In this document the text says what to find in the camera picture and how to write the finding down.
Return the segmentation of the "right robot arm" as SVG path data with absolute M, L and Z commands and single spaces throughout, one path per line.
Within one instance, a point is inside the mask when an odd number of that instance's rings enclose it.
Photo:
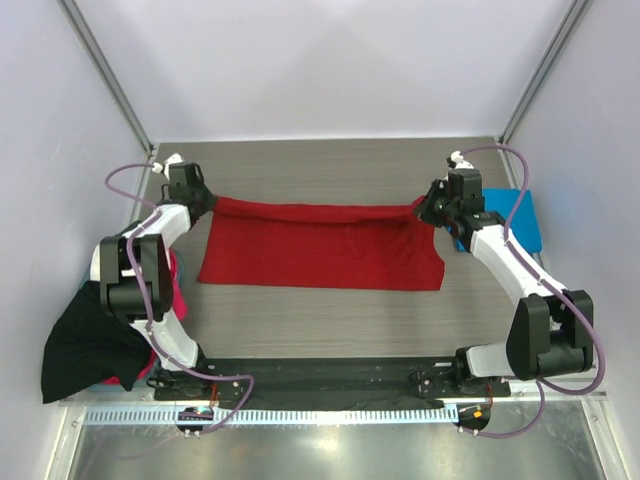
M 502 343 L 459 349 L 453 388 L 473 395 L 487 377 L 542 380 L 590 370 L 594 364 L 594 306 L 583 290 L 569 291 L 519 244 L 505 219 L 485 208 L 476 169 L 454 169 L 432 182 L 415 209 L 422 222 L 442 227 L 484 264 L 515 306 Z

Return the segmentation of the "red t shirt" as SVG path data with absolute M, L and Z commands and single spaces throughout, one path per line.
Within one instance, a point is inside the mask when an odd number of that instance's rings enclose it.
M 445 263 L 415 206 L 267 204 L 222 197 L 203 284 L 430 292 Z

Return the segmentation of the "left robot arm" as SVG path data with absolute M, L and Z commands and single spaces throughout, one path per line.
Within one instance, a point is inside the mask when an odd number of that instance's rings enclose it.
M 92 257 L 90 279 L 99 283 L 103 310 L 135 330 L 164 371 L 180 373 L 179 388 L 190 398 L 200 399 L 211 391 L 214 377 L 201 347 L 174 311 L 170 250 L 215 206 L 217 197 L 206 186 L 200 166 L 179 154 L 142 166 L 166 180 L 167 197 L 159 204 L 111 184 L 116 174 L 135 167 L 114 170 L 105 185 L 148 206 L 151 213 L 124 232 L 101 240 Z

